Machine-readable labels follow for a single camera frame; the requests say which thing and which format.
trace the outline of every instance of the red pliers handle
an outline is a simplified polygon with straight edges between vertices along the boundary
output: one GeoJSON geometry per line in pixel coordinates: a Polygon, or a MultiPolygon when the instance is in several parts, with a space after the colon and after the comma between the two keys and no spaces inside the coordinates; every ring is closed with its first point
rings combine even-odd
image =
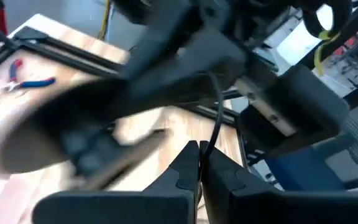
{"type": "Polygon", "coordinates": [[[17,59],[15,60],[11,67],[9,68],[9,83],[8,83],[8,91],[12,91],[16,88],[38,88],[45,87],[51,84],[54,84],[56,79],[54,77],[45,79],[45,80],[37,80],[37,81],[26,81],[19,82],[17,80],[17,70],[20,66],[23,65],[23,60],[17,59]]]}

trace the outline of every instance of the wooden table surface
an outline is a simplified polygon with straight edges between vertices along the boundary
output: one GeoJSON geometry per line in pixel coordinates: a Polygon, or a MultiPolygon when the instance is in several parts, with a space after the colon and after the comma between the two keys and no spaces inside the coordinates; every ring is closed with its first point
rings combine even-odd
{"type": "MultiPolygon", "coordinates": [[[[124,50],[39,14],[24,25],[112,61],[123,62],[127,57],[124,50]]],[[[34,105],[48,100],[50,95],[59,94],[90,78],[93,77],[28,52],[20,51],[12,55],[0,66],[0,143],[34,105]],[[5,93],[2,87],[7,82],[9,65],[18,57],[24,61],[24,67],[20,71],[23,79],[33,80],[55,76],[56,84],[47,88],[5,93]]],[[[210,120],[178,108],[168,107],[122,119],[120,130],[116,134],[124,142],[136,141],[147,134],[154,124],[161,128],[170,128],[172,135],[139,167],[110,190],[145,189],[168,167],[189,140],[209,140],[213,128],[213,122],[210,120]]],[[[216,147],[242,164],[236,130],[223,126],[216,147]]],[[[34,205],[46,195],[65,189],[70,172],[70,165],[65,162],[24,174],[0,174],[0,223],[31,223],[31,211],[34,205]]],[[[200,223],[206,221],[204,209],[199,211],[198,218],[200,223]]]]}

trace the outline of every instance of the yellow cable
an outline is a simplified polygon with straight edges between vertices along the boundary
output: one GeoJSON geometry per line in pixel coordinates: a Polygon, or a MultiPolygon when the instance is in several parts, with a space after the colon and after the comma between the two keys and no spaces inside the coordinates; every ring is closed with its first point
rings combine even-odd
{"type": "Polygon", "coordinates": [[[106,0],[106,5],[105,5],[105,9],[104,9],[104,17],[103,17],[103,21],[102,21],[102,28],[98,34],[98,38],[103,40],[104,39],[104,35],[106,34],[106,26],[107,26],[107,22],[108,22],[108,17],[109,17],[109,12],[110,12],[110,0],[106,0]]]}
{"type": "Polygon", "coordinates": [[[324,30],[318,35],[319,39],[326,42],[321,44],[314,52],[314,66],[316,67],[319,76],[323,75],[323,64],[321,63],[321,52],[323,48],[329,43],[331,43],[332,41],[336,40],[340,35],[340,33],[338,33],[331,38],[328,36],[328,32],[329,32],[328,30],[324,30]]]}

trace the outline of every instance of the blue pliers handle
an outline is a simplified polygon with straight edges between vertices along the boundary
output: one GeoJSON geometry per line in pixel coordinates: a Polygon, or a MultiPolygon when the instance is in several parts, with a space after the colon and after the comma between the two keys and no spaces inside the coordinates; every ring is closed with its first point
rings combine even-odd
{"type": "Polygon", "coordinates": [[[12,63],[11,67],[9,68],[8,91],[12,91],[15,88],[45,87],[55,83],[56,79],[54,77],[48,78],[46,80],[19,82],[17,80],[17,70],[22,65],[23,65],[23,61],[21,59],[17,59],[12,63]]]}

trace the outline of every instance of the pliers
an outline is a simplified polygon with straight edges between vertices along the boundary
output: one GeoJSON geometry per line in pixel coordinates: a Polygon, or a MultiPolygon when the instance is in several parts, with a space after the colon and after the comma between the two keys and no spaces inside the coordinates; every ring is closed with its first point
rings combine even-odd
{"type": "Polygon", "coordinates": [[[45,87],[55,83],[56,79],[54,77],[45,80],[39,80],[39,81],[19,82],[17,80],[17,70],[22,65],[23,65],[23,60],[17,59],[12,63],[11,67],[9,68],[9,83],[7,84],[6,87],[7,91],[12,91],[17,88],[45,87]]]}

